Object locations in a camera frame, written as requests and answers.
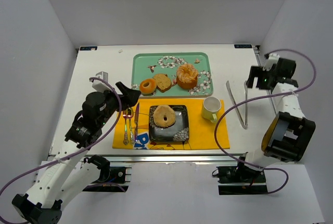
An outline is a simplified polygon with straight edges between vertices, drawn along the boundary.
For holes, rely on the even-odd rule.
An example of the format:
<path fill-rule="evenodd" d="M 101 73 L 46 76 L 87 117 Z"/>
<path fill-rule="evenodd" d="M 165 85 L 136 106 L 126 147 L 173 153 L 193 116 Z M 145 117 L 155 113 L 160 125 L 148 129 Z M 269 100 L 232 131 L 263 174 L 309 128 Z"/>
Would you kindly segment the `pale glazed bagel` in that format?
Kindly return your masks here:
<path fill-rule="evenodd" d="M 169 105 L 159 105 L 153 112 L 156 126 L 168 128 L 175 123 L 175 111 Z"/>

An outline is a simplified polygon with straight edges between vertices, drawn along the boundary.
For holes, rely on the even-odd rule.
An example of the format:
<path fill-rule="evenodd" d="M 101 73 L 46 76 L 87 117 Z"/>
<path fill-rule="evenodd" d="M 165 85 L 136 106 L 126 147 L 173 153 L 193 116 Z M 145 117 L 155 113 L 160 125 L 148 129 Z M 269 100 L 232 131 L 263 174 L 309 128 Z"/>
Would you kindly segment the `silver metal tongs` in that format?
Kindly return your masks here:
<path fill-rule="evenodd" d="M 227 91 L 229 94 L 229 98 L 230 98 L 233 106 L 235 106 L 237 104 L 237 102 L 235 101 L 235 98 L 234 98 L 232 90 L 231 90 L 230 82 L 228 80 L 226 81 L 226 88 L 227 88 Z M 245 100 L 247 100 L 248 99 L 247 81 L 244 82 L 244 91 L 245 91 Z M 236 111 L 237 117 L 239 119 L 239 122 L 240 122 L 242 128 L 247 130 L 248 129 L 248 104 L 245 103 L 244 106 L 245 106 L 244 117 L 241 115 L 238 107 L 235 108 L 235 111 Z"/>

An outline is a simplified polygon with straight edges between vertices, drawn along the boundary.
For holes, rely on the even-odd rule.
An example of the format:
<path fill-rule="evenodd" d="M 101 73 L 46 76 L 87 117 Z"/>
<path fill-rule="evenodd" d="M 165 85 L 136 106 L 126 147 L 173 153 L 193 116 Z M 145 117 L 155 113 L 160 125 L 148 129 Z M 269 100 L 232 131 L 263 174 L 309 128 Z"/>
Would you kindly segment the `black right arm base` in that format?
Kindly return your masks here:
<path fill-rule="evenodd" d="M 219 166 L 212 172 L 217 178 L 219 195 L 267 194 L 266 177 L 263 171 L 241 176 L 236 166 Z"/>

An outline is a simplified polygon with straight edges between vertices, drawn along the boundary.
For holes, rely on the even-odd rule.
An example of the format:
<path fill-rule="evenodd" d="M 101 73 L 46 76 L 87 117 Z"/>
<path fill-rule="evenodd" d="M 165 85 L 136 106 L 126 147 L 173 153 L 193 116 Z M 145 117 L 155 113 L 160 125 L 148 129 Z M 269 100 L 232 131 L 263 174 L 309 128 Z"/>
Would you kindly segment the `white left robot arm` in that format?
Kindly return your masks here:
<path fill-rule="evenodd" d="M 140 91 L 122 82 L 116 86 L 121 94 L 105 82 L 100 90 L 95 89 L 86 96 L 54 160 L 30 189 L 12 200 L 16 211 L 27 222 L 58 223 L 65 206 L 87 186 L 108 182 L 110 162 L 99 155 L 89 158 L 74 175 L 71 173 L 91 146 L 106 137 L 102 128 L 110 117 L 138 102 Z"/>

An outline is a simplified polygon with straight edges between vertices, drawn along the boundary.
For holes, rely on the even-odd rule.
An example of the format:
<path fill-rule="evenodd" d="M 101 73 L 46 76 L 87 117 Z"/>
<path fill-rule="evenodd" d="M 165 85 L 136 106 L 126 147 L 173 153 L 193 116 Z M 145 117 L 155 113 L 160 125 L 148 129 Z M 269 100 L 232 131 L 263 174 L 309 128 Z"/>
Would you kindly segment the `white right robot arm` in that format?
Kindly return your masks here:
<path fill-rule="evenodd" d="M 294 80 L 296 62 L 273 53 L 264 66 L 250 69 L 247 87 L 252 88 L 254 79 L 260 90 L 269 90 L 275 96 L 277 115 L 266 131 L 261 147 L 245 153 L 242 158 L 249 169 L 261 171 L 277 161 L 299 161 L 315 131 L 315 122 L 308 120 L 301 110 Z"/>

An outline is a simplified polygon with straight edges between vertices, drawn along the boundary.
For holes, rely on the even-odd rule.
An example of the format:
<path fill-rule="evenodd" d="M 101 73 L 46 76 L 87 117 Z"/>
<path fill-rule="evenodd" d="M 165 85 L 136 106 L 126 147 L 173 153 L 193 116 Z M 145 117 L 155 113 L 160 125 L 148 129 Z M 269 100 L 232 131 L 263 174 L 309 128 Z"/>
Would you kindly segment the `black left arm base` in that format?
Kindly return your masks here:
<path fill-rule="evenodd" d="M 106 158 L 99 156 L 85 157 L 82 166 L 86 163 L 101 165 L 99 178 L 83 189 L 83 192 L 121 192 L 125 193 L 131 181 L 132 167 L 115 165 Z"/>

